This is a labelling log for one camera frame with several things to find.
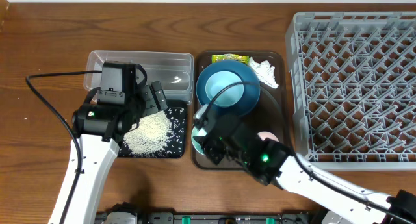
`green connector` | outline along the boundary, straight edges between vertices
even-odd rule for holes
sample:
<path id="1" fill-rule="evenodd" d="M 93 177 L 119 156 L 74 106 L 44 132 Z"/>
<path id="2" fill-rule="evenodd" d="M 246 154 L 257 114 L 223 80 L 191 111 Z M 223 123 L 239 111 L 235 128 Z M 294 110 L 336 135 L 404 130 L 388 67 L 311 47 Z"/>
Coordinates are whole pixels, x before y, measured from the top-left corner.
<path id="1" fill-rule="evenodd" d="M 190 217 L 182 217 L 182 224 L 190 224 Z"/>
<path id="2" fill-rule="evenodd" d="M 266 218 L 266 224 L 274 224 L 274 218 Z"/>

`wooden table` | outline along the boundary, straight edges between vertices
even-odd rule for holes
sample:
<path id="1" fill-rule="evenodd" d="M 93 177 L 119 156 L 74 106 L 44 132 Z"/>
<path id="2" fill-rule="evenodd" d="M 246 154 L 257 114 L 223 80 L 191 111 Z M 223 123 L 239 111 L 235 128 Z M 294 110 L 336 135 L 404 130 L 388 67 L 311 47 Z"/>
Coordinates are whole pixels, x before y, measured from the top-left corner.
<path id="1" fill-rule="evenodd" d="M 46 223 L 68 165 L 70 137 L 28 89 L 26 75 L 85 70 L 95 49 L 194 57 L 208 49 L 271 50 L 285 58 L 284 34 L 296 12 L 351 10 L 405 11 L 416 5 L 12 3 L 0 33 L 0 222 Z M 291 116 L 289 74 L 286 81 Z M 86 95 L 83 76 L 34 83 L 67 119 Z M 99 210 L 123 201 L 144 210 L 177 212 L 264 214 L 319 207 L 241 172 L 202 171 L 190 160 L 191 147 L 174 160 L 117 159 Z M 335 174 L 391 195 L 401 188 L 416 193 L 416 172 Z"/>

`dark rectangular tray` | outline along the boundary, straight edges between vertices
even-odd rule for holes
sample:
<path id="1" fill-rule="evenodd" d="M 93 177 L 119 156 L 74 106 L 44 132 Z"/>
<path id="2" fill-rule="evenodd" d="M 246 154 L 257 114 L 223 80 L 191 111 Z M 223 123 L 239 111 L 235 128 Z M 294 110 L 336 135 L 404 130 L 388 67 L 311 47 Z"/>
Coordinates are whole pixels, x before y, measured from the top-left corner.
<path id="1" fill-rule="evenodd" d="M 160 151 L 150 153 L 147 155 L 133 155 L 129 146 L 123 142 L 118 152 L 118 157 L 127 158 L 180 158 L 185 152 L 185 145 L 187 139 L 187 113 L 188 105 L 184 101 L 167 100 L 168 109 L 164 113 L 168 116 L 171 123 L 177 120 L 175 127 L 172 130 L 175 132 L 175 138 L 172 138 L 166 143 L 166 147 Z"/>
<path id="2" fill-rule="evenodd" d="M 285 66 L 281 56 L 272 51 L 205 51 L 199 55 L 196 66 L 196 81 L 200 76 L 203 69 L 211 64 L 212 55 L 222 55 L 226 53 L 233 53 L 237 55 L 244 55 L 253 57 L 256 62 L 269 61 L 272 66 L 275 67 L 274 76 L 276 82 L 279 84 L 277 89 L 273 89 L 266 84 L 260 82 L 261 86 L 266 88 L 280 104 L 282 112 L 287 115 L 287 94 L 286 94 L 286 83 L 285 83 Z M 201 107 L 198 100 L 194 98 L 194 113 Z M 253 131 L 261 132 L 268 131 L 275 134 L 279 141 L 282 143 L 287 142 L 284 136 L 284 131 L 288 130 L 289 126 L 283 125 L 283 120 L 280 120 L 276 113 L 276 109 L 273 107 L 271 100 L 264 95 L 260 94 L 260 99 L 256 107 L 247 115 L 243 117 L 243 122 L 247 124 Z M 226 158 L 219 163 L 214 165 L 208 160 L 206 156 L 199 154 L 193 147 L 191 152 L 193 163 L 201 169 L 212 169 L 212 170 L 242 170 L 242 168 L 233 161 L 229 161 Z"/>

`plastic dish rack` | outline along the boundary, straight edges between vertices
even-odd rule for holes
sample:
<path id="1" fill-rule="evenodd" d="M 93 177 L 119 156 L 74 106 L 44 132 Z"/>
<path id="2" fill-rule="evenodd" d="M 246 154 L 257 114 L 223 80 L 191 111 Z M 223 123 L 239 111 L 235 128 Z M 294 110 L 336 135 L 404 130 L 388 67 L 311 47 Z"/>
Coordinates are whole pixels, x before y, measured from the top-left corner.
<path id="1" fill-rule="evenodd" d="M 416 12 L 300 12 L 285 40 L 296 149 L 328 170 L 416 169 Z"/>

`white napkin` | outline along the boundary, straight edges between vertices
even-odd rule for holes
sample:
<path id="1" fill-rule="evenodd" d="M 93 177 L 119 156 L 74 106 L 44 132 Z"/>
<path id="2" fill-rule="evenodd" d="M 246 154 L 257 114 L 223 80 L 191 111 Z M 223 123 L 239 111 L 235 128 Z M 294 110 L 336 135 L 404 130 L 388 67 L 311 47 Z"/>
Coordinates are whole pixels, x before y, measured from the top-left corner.
<path id="1" fill-rule="evenodd" d="M 254 70 L 257 78 L 272 88 L 278 88 L 279 84 L 276 83 L 274 78 L 274 66 L 270 62 L 262 61 L 262 63 L 254 62 L 253 58 L 250 58 L 248 65 Z"/>

